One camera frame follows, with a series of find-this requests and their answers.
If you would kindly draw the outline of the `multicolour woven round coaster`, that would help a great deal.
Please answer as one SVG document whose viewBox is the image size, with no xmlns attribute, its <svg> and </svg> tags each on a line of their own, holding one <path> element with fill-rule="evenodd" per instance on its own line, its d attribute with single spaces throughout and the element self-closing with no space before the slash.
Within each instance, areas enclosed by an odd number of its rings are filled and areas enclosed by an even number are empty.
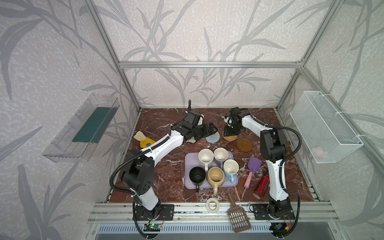
<svg viewBox="0 0 384 240">
<path fill-rule="evenodd" d="M 194 144 L 194 143 L 196 143 L 196 140 L 194 137 L 191 137 L 189 140 L 186 140 L 186 143 L 187 144 Z"/>
</svg>

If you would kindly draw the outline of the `grey woven round coaster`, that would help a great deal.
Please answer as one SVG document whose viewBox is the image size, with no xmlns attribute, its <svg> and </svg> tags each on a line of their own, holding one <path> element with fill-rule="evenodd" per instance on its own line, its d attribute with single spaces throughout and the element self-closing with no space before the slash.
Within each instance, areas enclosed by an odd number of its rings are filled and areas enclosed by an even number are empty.
<svg viewBox="0 0 384 240">
<path fill-rule="evenodd" d="M 216 132 L 213 135 L 207 136 L 206 141 L 211 144 L 215 144 L 220 140 L 220 133 Z"/>
</svg>

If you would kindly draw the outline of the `purple mug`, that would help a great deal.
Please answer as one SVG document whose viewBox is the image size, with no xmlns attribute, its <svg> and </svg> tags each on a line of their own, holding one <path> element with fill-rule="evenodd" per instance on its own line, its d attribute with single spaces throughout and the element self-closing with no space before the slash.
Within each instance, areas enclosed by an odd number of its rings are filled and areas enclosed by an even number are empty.
<svg viewBox="0 0 384 240">
<path fill-rule="evenodd" d="M 224 148 L 217 148 L 214 150 L 214 162 L 221 169 L 224 167 L 224 162 L 228 159 L 229 153 Z"/>
</svg>

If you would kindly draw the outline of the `white speckled mug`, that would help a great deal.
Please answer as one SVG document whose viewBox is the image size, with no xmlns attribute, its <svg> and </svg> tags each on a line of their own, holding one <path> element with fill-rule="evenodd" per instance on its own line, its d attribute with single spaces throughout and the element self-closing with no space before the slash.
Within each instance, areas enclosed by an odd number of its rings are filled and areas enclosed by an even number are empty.
<svg viewBox="0 0 384 240">
<path fill-rule="evenodd" d="M 199 166 L 205 170 L 209 171 L 210 166 L 214 160 L 214 153 L 209 149 L 203 149 L 198 154 Z"/>
</svg>

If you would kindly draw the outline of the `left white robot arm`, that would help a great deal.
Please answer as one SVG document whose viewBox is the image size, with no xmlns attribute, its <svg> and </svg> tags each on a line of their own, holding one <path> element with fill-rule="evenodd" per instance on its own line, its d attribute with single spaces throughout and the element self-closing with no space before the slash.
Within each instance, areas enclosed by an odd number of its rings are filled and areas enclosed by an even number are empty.
<svg viewBox="0 0 384 240">
<path fill-rule="evenodd" d="M 132 195 L 136 204 L 153 211 L 160 200 L 153 190 L 156 165 L 171 151 L 217 133 L 213 123 L 205 123 L 204 115 L 188 109 L 185 116 L 170 125 L 168 133 L 149 147 L 136 151 L 111 174 L 112 190 Z"/>
</svg>

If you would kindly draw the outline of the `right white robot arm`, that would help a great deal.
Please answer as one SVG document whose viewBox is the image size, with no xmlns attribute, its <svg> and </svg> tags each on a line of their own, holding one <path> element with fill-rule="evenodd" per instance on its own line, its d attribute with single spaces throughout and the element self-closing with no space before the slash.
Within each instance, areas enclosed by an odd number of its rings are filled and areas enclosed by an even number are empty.
<svg viewBox="0 0 384 240">
<path fill-rule="evenodd" d="M 266 160 L 270 177 L 270 201 L 285 201 L 290 194 L 286 188 L 285 162 L 301 148 L 301 135 L 294 129 L 272 126 L 258 120 L 250 109 L 232 108 L 224 121 L 225 137 L 237 136 L 245 130 L 250 130 L 260 138 L 260 151 Z M 299 140 L 298 146 L 289 155 L 284 130 L 294 133 Z"/>
</svg>

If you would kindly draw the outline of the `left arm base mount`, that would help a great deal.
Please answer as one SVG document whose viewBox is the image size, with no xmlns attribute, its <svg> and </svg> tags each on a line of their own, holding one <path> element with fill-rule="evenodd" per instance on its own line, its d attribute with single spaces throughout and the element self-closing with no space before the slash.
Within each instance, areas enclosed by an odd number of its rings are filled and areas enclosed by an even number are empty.
<svg viewBox="0 0 384 240">
<path fill-rule="evenodd" d="M 135 206 L 134 213 L 137 221 L 172 221 L 175 213 L 175 205 L 159 204 L 151 211 L 143 206 Z"/>
</svg>

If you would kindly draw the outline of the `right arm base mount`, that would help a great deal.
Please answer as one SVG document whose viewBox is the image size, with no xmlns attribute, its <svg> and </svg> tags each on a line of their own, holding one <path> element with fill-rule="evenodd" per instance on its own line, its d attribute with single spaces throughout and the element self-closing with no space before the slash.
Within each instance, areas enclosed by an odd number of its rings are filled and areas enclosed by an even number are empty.
<svg viewBox="0 0 384 240">
<path fill-rule="evenodd" d="M 268 204 L 251 204 L 249 209 L 254 214 L 255 220 L 283 220 L 285 217 L 289 217 L 290 220 L 296 219 L 290 198 L 283 201 L 270 198 Z"/>
</svg>

